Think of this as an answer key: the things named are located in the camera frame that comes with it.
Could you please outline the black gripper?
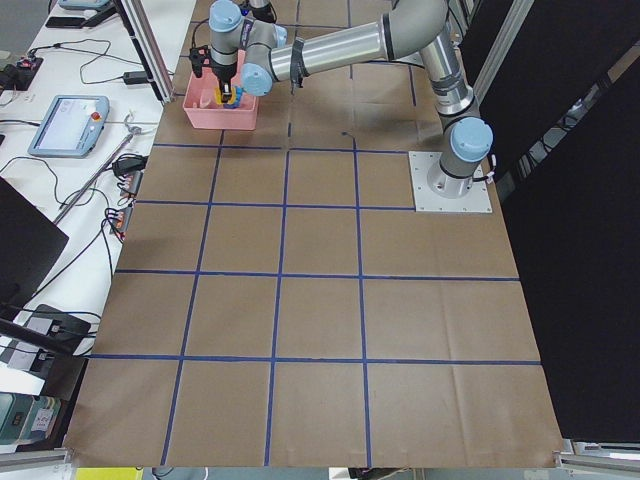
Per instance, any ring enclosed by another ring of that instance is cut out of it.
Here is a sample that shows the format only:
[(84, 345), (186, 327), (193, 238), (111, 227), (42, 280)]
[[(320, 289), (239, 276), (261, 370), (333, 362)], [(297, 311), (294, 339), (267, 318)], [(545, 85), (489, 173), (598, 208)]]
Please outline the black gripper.
[(218, 79), (218, 103), (219, 104), (232, 104), (233, 103), (233, 88), (231, 88), (231, 81), (237, 73), (237, 63), (234, 62), (229, 65), (213, 62), (211, 66), (213, 74)]

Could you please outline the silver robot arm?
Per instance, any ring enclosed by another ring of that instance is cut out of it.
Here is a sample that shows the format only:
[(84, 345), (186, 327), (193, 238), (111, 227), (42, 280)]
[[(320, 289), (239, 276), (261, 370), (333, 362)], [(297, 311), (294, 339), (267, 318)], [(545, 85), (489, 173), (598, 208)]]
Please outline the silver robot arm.
[(270, 0), (249, 0), (248, 4), (255, 19), (266, 23), (277, 22), (277, 14)]
[(494, 158), (493, 132), (479, 116), (474, 91), (454, 51), (446, 2), (397, 1), (374, 22), (293, 41), (267, 18), (269, 6), (267, 1), (252, 1), (244, 15), (233, 1), (212, 3), (210, 42), (192, 46), (189, 57), (196, 76), (209, 67), (217, 77), (219, 102), (231, 103), (235, 76), (246, 93), (262, 97), (277, 82), (289, 82), (297, 90), (317, 73), (417, 54), (436, 98), (444, 137), (440, 158), (428, 171), (428, 185), (442, 197), (461, 198), (479, 182), (476, 169)]

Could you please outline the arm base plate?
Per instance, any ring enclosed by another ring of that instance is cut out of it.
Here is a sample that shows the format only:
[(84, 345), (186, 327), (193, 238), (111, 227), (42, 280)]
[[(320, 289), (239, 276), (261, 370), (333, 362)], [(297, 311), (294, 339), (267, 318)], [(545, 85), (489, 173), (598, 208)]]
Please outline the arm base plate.
[(437, 214), (493, 212), (485, 182), (455, 179), (441, 170), (440, 152), (408, 153), (415, 211)]

